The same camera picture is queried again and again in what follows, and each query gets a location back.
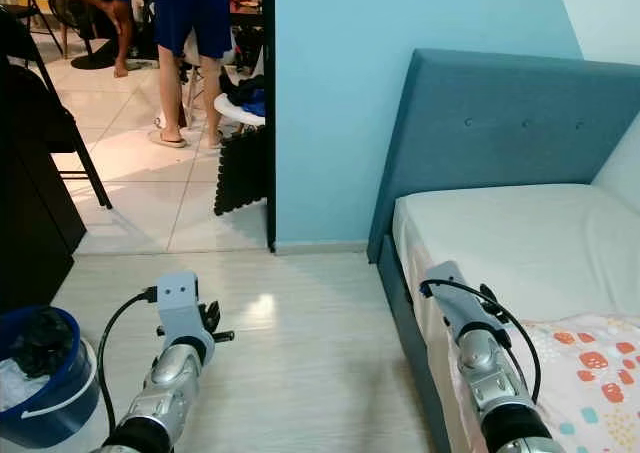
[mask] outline blue wall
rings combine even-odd
[[[276,0],[277,244],[365,240],[416,47],[580,58],[562,0]]]

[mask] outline blue upholstered headboard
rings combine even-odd
[[[640,111],[640,67],[417,50],[369,237],[419,191],[590,183]]]

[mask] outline black folding chair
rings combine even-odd
[[[5,92],[7,101],[11,103],[11,94],[14,92],[16,95],[28,96],[34,101],[38,100],[41,105],[40,111],[38,109],[29,111],[31,105],[27,101],[18,102],[14,105],[14,111],[10,113],[18,114],[19,111],[22,111],[22,121],[38,122],[38,126],[41,126],[43,131],[44,141],[49,146],[51,153],[77,153],[84,170],[60,171],[62,179],[88,179],[100,205],[111,209],[107,192],[91,161],[73,115],[60,102],[60,97],[29,31],[19,19],[3,7],[0,7],[0,31],[3,36],[3,41],[0,43],[0,61],[5,63],[6,70],[12,78],[12,80],[7,80],[8,91]],[[10,58],[34,61],[38,65],[44,85],[31,70],[18,65],[10,65]]]
[[[58,47],[58,50],[60,51],[60,54],[62,55],[62,47],[60,46],[60,43],[58,43],[58,39],[56,38],[56,35],[53,34],[53,31],[51,30],[51,27],[49,26],[49,22],[47,21],[47,19],[44,17],[44,15],[42,14],[42,11],[40,11],[40,7],[38,6],[38,2],[36,0],[27,0],[27,4],[26,5],[15,5],[15,4],[3,4],[0,5],[3,6],[9,13],[11,13],[13,16],[15,16],[16,18],[22,20],[22,19],[27,19],[27,31],[29,33],[31,33],[31,17],[32,16],[36,16],[38,15],[40,17],[40,19],[42,20],[42,22],[44,23],[44,26],[46,26],[47,30],[49,31],[49,34],[51,35],[51,38],[53,38],[53,41],[55,42],[56,46]]]

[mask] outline black cable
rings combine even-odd
[[[116,418],[115,413],[113,412],[113,404],[111,403],[111,395],[109,395],[109,388],[107,388],[107,382],[104,376],[104,348],[107,344],[107,338],[109,337],[109,332],[113,327],[114,323],[118,319],[118,317],[131,305],[141,300],[148,300],[148,292],[140,293],[139,295],[134,296],[133,298],[127,300],[127,302],[122,305],[118,310],[113,314],[107,326],[102,333],[102,338],[100,339],[100,346],[98,347],[98,383],[100,384],[100,391],[102,391],[102,396],[104,397],[104,405],[107,408],[107,418],[109,420],[109,434],[113,433],[113,430],[116,428]]]
[[[518,359],[516,358],[516,355],[513,354],[513,351],[511,350],[511,348],[505,348],[505,349],[507,350],[507,353],[509,354],[509,358],[511,358],[511,363],[513,363],[513,366],[515,366],[516,370],[518,371],[518,375],[520,376],[520,381],[524,385],[525,390],[529,391],[529,386],[527,385],[527,380],[524,377],[524,373],[522,372],[522,368],[520,367],[520,363],[518,362]]]
[[[529,347],[529,351],[531,351],[531,357],[533,358],[533,366],[535,368],[535,381],[533,383],[533,393],[531,395],[531,400],[533,401],[534,404],[537,404],[537,402],[538,402],[538,394],[540,393],[540,383],[541,383],[541,380],[542,380],[542,370],[540,368],[540,359],[538,358],[538,353],[536,352],[535,346],[533,346],[533,342],[531,341],[531,338],[529,338],[529,335],[527,334],[527,332],[525,331],[523,326],[520,324],[520,322],[518,320],[516,320],[516,318],[509,312],[509,310],[507,310],[500,303],[498,303],[494,299],[490,298],[489,296],[485,295],[484,293],[481,293],[478,290],[475,290],[475,289],[471,288],[470,286],[464,285],[462,283],[458,283],[456,281],[435,280],[434,279],[434,280],[427,280],[427,281],[423,282],[423,284],[424,285],[436,285],[436,286],[438,286],[438,285],[453,286],[454,288],[458,288],[460,290],[464,290],[464,291],[466,291],[468,293],[471,293],[472,295],[477,296],[478,298],[481,298],[482,300],[486,301],[490,305],[493,305],[496,308],[499,308],[500,311],[502,311],[504,316],[506,316],[509,319],[509,321],[511,321],[511,323],[513,323],[514,326],[518,329],[518,331],[520,332],[520,334],[524,338],[524,341],[527,343],[527,346]]]

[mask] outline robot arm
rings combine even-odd
[[[215,333],[220,309],[198,305],[198,280],[191,272],[167,275],[156,285],[165,337],[163,351],[144,380],[143,390],[116,429],[94,453],[169,453],[180,438],[199,390],[202,368],[215,343],[233,332]]]
[[[428,276],[464,284],[453,262],[432,268]],[[511,341],[500,321],[467,292],[445,284],[424,283],[421,289],[438,302],[460,349],[458,369],[489,453],[564,453],[504,353]]]

